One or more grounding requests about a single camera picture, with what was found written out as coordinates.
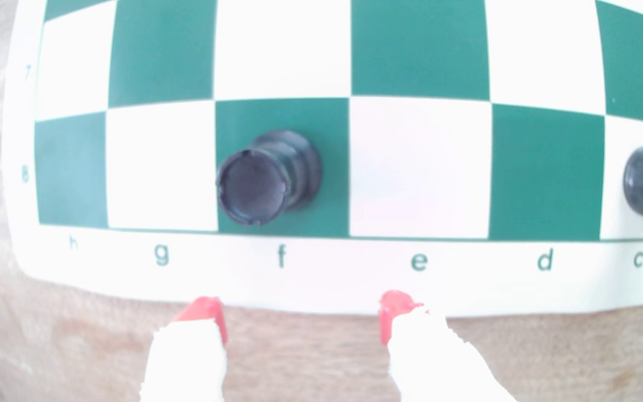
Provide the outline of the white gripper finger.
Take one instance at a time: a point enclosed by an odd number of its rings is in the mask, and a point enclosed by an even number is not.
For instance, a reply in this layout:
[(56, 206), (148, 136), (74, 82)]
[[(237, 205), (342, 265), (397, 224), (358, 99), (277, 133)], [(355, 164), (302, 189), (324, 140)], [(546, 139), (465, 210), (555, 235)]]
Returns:
[(224, 401), (227, 327), (218, 297), (192, 301), (154, 334), (140, 401)]
[(480, 352), (451, 329), (444, 306), (388, 290), (379, 323), (400, 401), (516, 401)]

